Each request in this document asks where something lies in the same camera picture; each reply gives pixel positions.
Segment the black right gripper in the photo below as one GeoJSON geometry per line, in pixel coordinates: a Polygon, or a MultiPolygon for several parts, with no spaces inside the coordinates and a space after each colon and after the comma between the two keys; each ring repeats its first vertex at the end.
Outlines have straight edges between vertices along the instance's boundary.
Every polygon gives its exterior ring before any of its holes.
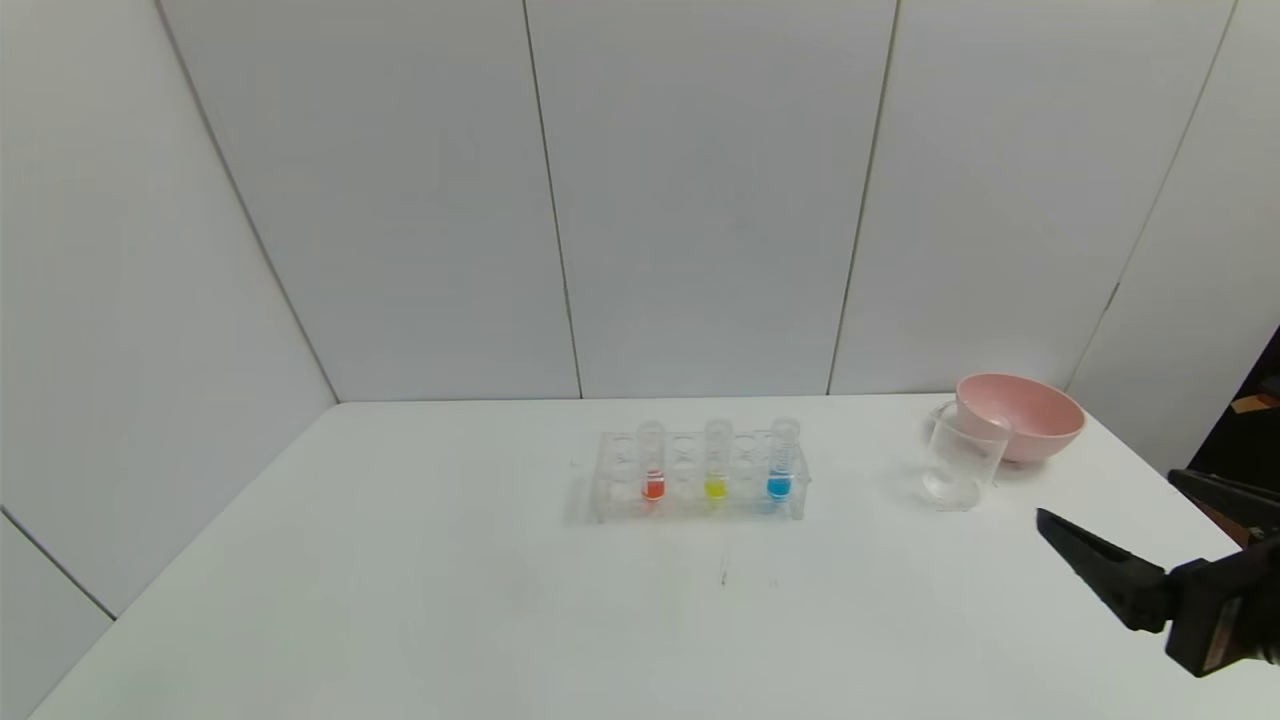
{"type": "MultiPolygon", "coordinates": [[[[1094,596],[1133,632],[1161,633],[1172,618],[1169,574],[1160,566],[1051,512],[1036,529],[1094,596]]],[[[1181,582],[1166,653],[1196,678],[1240,661],[1279,664],[1279,539],[1217,561],[1194,561],[1181,582]]]]}

